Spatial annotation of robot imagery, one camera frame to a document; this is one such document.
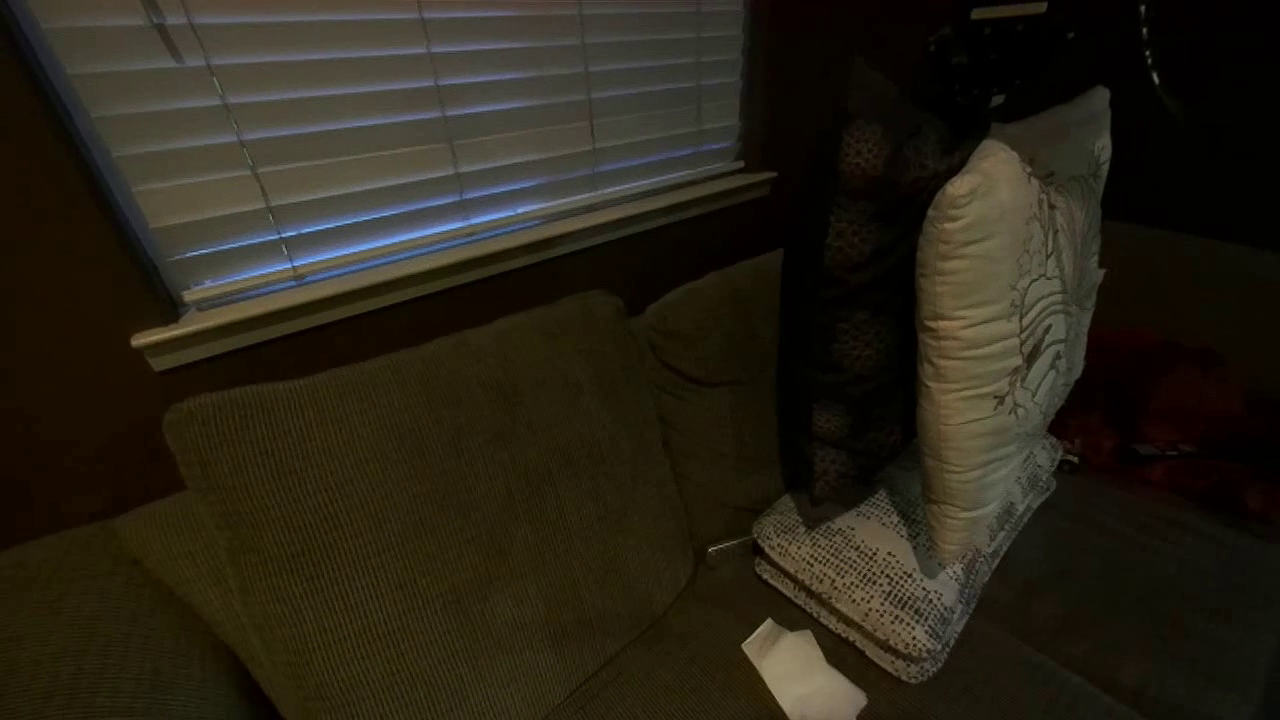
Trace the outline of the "white paper tissue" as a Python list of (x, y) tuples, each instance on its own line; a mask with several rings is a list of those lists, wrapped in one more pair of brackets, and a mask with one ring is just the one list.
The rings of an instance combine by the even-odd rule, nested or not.
[(787, 720), (861, 720), (867, 697), (828, 666), (808, 629), (763, 619), (741, 653)]

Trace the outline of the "olive green fabric sofa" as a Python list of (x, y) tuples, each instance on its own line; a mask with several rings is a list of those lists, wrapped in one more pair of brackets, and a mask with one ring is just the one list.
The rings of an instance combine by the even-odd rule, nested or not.
[(180, 491), (8, 552), (0, 720), (778, 720), (822, 638), (866, 720), (1276, 720), (1276, 541), (1068, 475), (909, 686), (780, 596), (769, 255), (168, 412)]

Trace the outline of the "white window blinds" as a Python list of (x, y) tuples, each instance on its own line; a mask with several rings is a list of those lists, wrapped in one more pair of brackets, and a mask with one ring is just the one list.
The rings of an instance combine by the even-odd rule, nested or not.
[(741, 164), (745, 0), (8, 0), (189, 312)]

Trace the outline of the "white pillow with embroidered peacock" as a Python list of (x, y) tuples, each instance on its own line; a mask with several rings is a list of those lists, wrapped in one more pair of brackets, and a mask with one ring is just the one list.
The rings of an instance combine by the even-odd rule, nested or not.
[(954, 129), (867, 63), (843, 75), (780, 291), (780, 436), (813, 528), (913, 451), (928, 550), (961, 566), (995, 538), (1090, 361), (1107, 164), (1102, 84)]

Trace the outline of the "white pillow with speckled stripes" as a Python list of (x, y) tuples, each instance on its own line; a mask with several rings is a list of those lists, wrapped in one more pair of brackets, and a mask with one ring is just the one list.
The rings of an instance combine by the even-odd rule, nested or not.
[(757, 574), (889, 677), (926, 686), (950, 666), (1020, 528), (1057, 491), (1057, 465), (1061, 446), (1040, 441), (993, 538), (961, 566), (941, 566), (928, 543), (915, 451), (892, 459), (866, 505), (822, 528), (780, 495), (752, 524)]

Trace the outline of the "red blanket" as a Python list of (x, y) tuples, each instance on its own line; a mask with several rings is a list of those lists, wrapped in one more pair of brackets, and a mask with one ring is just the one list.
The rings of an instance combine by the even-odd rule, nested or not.
[(1051, 431), (1096, 475), (1280, 524), (1280, 412), (1214, 347), (1091, 332)]

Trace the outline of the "white window sill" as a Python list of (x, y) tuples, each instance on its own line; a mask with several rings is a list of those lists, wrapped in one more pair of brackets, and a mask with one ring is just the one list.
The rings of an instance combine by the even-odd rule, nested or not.
[(151, 371), (176, 371), (269, 339), (284, 339), (363, 312), (437, 295), (461, 284), (494, 279), (528, 266), (616, 245), (750, 200), (763, 200), (772, 184), (772, 174), (728, 174), (684, 190), (650, 192), (639, 200), (591, 207), (571, 220), (554, 220), (509, 239), (452, 250), (440, 255), (406, 259), (397, 268), (376, 268), (363, 277), (312, 284), (241, 310), (214, 310), (176, 324), (143, 328), (133, 336), (133, 347), (143, 358)]

